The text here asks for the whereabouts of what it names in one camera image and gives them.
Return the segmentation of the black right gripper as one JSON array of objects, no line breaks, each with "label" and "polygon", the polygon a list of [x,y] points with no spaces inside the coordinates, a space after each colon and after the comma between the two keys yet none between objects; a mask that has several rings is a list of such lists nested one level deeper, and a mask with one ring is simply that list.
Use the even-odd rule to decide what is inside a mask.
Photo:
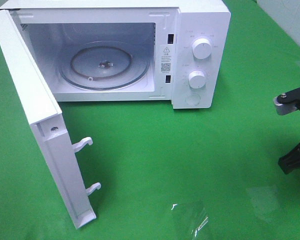
[{"label": "black right gripper", "polygon": [[278,165],[286,175],[293,170],[300,169],[300,143],[288,154],[280,157]]}]

